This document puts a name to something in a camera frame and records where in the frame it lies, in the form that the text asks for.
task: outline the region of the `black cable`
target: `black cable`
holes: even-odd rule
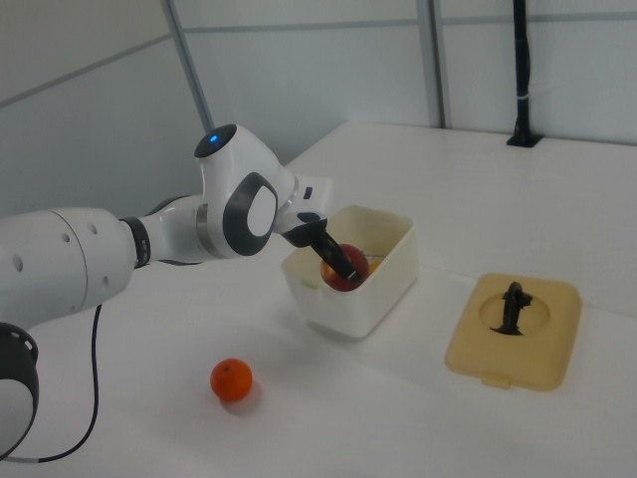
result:
[[[96,308],[96,314],[93,318],[93,332],[91,335],[91,363],[93,366],[93,417],[91,418],[91,424],[89,429],[84,434],[82,439],[73,448],[68,449],[64,453],[58,455],[47,456],[44,458],[20,458],[20,457],[8,457],[5,461],[12,461],[14,463],[47,463],[49,461],[56,461],[69,456],[70,454],[78,451],[82,445],[89,439],[93,428],[96,426],[98,420],[98,408],[100,407],[100,385],[98,383],[98,357],[96,354],[96,343],[98,341],[98,321],[100,320],[100,312],[102,311],[102,304]]]

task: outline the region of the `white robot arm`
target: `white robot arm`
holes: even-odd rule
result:
[[[276,232],[358,279],[325,232],[329,179],[294,175],[235,124],[207,134],[195,156],[203,194],[165,201],[145,217],[67,208],[0,219],[0,460],[37,410],[37,347],[25,330],[102,304],[126,288],[133,269],[251,256]]]

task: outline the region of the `black pole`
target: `black pole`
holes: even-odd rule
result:
[[[518,119],[514,135],[508,145],[534,147],[541,139],[531,133],[529,121],[529,80],[531,78],[531,54],[527,37],[527,2],[514,0],[514,27],[516,30],[516,82],[518,87]]]

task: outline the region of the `tabletop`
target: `tabletop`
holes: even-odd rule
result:
[[[104,305],[100,414],[75,454],[0,463],[3,477],[625,477],[637,469],[637,148],[346,123],[295,159],[330,176],[337,210],[416,221],[420,276],[354,341],[309,327],[290,295],[281,237],[251,258],[153,263]],[[562,385],[484,386],[444,356],[489,272],[564,280],[583,301]],[[34,328],[40,407],[19,456],[73,446],[93,406],[87,311]],[[253,370],[222,404],[221,359]]]

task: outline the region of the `white plastic container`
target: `white plastic container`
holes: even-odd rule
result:
[[[310,323],[353,338],[367,336],[418,277],[418,245],[412,219],[347,206],[327,221],[338,243],[386,256],[357,289],[339,292],[320,276],[320,257],[307,247],[288,256],[284,274],[301,315]]]

